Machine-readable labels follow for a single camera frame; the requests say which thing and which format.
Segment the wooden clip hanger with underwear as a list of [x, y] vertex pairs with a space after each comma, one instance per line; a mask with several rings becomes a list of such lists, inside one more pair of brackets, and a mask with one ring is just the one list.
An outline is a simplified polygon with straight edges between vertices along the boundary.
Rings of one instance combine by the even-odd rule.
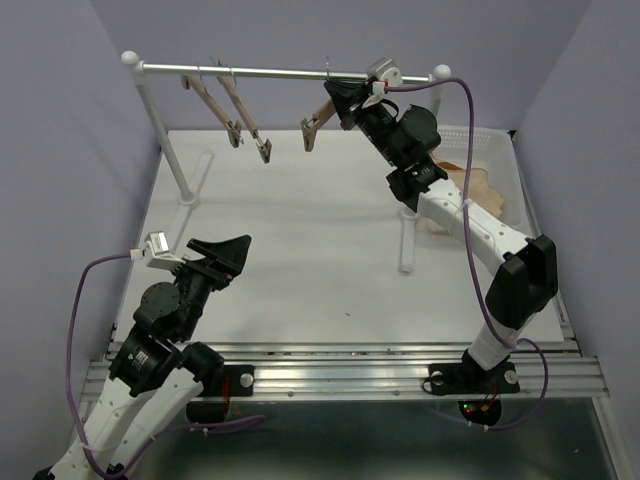
[[304, 151], [313, 151], [318, 131], [336, 115], [336, 109], [331, 98], [328, 98], [315, 112], [300, 122]]

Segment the beige underwear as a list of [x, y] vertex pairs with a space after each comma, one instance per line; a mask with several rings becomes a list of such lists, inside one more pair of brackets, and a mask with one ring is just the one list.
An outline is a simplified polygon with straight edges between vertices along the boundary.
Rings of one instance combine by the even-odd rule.
[[[463, 169], [460, 172], [444, 171], [447, 173], [448, 178], [455, 183], [456, 187], [462, 191], [466, 179], [465, 170]], [[499, 219], [502, 216], [505, 199], [498, 190], [490, 185], [489, 175], [485, 169], [471, 169], [469, 196], [495, 218]]]

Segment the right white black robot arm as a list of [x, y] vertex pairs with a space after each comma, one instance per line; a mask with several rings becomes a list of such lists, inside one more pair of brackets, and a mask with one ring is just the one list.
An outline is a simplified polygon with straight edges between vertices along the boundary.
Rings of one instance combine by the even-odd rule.
[[327, 80], [324, 87], [342, 128], [360, 129], [391, 166], [386, 180], [394, 197], [464, 244], [473, 280], [477, 261], [492, 276], [488, 291], [476, 293], [485, 321], [477, 337], [459, 362], [430, 365], [423, 390], [439, 396], [517, 392], [508, 359], [558, 292], [555, 243], [506, 226], [456, 186], [434, 160], [441, 136], [430, 110], [412, 105], [399, 114], [385, 98], [392, 87], [373, 79]]

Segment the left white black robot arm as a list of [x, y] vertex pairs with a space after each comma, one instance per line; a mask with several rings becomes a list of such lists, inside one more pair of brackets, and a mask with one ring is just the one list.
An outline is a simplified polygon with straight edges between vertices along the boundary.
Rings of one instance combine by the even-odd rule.
[[220, 242], [191, 239], [187, 247], [197, 259], [179, 258], [171, 253], [165, 234], [156, 231], [142, 246], [117, 254], [119, 260], [165, 270], [173, 279], [143, 292], [133, 327], [86, 419], [80, 417], [74, 396], [67, 396], [77, 436], [36, 478], [128, 478], [145, 451], [168, 433], [179, 410], [224, 383], [223, 357], [191, 337], [210, 295], [242, 273], [251, 242], [249, 235]]

